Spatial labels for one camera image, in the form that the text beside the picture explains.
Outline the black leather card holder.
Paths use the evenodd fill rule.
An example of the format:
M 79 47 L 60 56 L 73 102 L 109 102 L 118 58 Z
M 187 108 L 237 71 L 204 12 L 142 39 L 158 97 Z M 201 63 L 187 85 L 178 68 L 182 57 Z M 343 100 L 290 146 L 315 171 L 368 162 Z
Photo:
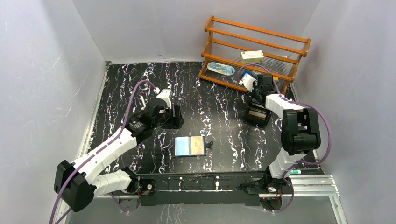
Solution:
M 182 136 L 175 138 L 175 157 L 206 156 L 206 149 L 211 148 L 213 141 L 206 142 L 205 136 Z

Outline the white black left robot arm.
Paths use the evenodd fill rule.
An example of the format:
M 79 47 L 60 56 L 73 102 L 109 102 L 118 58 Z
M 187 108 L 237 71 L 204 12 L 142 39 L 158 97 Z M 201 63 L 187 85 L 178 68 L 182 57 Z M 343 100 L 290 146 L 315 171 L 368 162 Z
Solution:
M 125 152 L 152 136 L 154 130 L 180 129 L 184 124 L 179 105 L 168 106 L 165 100 L 150 100 L 145 109 L 130 115 L 117 132 L 94 150 L 73 162 L 57 166 L 54 191 L 78 212 L 105 194 L 124 191 L 135 194 L 141 189 L 140 177 L 129 168 L 103 175 L 101 172 Z

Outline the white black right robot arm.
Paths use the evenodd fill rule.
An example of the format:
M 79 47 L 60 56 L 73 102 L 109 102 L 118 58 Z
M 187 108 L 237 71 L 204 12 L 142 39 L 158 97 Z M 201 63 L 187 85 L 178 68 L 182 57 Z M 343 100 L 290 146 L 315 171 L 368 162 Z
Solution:
M 291 170 L 321 144 L 318 113 L 311 107 L 303 107 L 276 93 L 272 75 L 258 74 L 250 92 L 250 114 L 268 119 L 271 114 L 282 120 L 281 149 L 268 165 L 260 185 L 269 193 L 276 193 L 287 185 Z

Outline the black tray with cards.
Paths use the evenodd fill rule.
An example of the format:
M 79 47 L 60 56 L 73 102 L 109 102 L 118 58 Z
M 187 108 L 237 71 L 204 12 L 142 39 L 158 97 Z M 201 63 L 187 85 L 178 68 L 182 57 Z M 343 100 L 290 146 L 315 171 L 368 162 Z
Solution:
M 244 115 L 245 120 L 257 124 L 259 127 L 266 127 L 272 115 L 272 111 L 252 99 L 247 105 Z

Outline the small pen on table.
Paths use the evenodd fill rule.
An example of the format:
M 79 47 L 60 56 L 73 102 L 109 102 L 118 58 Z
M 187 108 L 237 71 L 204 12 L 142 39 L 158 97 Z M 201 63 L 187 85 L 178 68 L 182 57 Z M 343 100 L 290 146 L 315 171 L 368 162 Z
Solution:
M 140 96 L 141 101 L 141 109 L 144 110 L 146 108 L 146 102 L 143 96 Z

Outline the white blue packaged item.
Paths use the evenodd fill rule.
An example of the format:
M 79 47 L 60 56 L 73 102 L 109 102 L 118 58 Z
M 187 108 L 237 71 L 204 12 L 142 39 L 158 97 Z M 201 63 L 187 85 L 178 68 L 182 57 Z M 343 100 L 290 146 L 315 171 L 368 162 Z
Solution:
M 208 63 L 207 69 L 224 76 L 232 76 L 235 73 L 235 68 L 233 66 L 217 62 Z

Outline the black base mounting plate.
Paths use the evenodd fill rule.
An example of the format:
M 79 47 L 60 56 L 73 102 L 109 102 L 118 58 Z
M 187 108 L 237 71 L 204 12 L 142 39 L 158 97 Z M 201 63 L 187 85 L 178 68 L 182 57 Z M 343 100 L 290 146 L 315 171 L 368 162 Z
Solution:
M 135 193 L 121 190 L 120 199 L 137 199 L 140 206 L 160 204 L 244 204 L 260 206 L 262 200 L 274 199 L 276 208 L 282 196 L 290 192 L 285 185 L 267 192 L 260 180 L 265 171 L 139 174 L 140 189 Z

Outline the small blue cube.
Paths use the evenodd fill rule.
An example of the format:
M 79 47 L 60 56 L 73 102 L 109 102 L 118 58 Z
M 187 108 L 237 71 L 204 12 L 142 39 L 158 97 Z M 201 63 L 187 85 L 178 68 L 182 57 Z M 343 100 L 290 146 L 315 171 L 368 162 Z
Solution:
M 248 70 L 243 71 L 241 78 L 243 78 L 245 75 L 251 75 L 251 72 Z

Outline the orange wooden shelf rack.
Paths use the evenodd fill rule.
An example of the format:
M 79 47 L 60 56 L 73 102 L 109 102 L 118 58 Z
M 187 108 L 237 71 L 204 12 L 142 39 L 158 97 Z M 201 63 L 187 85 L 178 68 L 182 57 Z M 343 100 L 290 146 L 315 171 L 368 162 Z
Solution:
M 208 40 L 201 52 L 205 59 L 198 77 L 246 92 L 240 77 L 244 70 L 270 73 L 286 94 L 295 80 L 311 39 L 280 33 L 210 16 L 205 24 Z

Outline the white cardboard box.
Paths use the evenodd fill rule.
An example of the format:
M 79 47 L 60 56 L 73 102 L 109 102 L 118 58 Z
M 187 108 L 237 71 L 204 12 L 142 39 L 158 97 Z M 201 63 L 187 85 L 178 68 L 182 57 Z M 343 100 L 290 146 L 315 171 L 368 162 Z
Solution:
M 240 53 L 240 62 L 242 64 L 261 63 L 264 60 L 264 54 L 261 50 L 243 51 Z

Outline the green white marker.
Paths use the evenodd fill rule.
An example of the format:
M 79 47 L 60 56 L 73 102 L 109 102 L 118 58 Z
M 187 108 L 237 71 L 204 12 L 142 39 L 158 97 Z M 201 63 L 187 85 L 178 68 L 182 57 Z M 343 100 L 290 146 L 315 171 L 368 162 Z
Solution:
M 301 175 L 302 171 L 300 169 L 293 169 L 290 171 L 290 175 Z

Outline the aluminium frame rail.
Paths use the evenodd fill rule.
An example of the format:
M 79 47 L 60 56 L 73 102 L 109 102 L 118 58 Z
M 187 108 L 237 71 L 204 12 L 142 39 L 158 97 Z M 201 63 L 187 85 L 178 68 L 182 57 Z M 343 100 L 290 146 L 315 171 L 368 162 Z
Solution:
M 91 200 L 111 192 L 130 195 L 154 195 L 159 192 L 233 192 L 242 191 L 263 197 L 338 196 L 331 175 L 292 175 L 286 180 L 272 178 L 264 172 L 140 174 L 121 170 L 98 175 L 89 181 L 84 174 L 76 174 L 61 193 L 64 201 Z

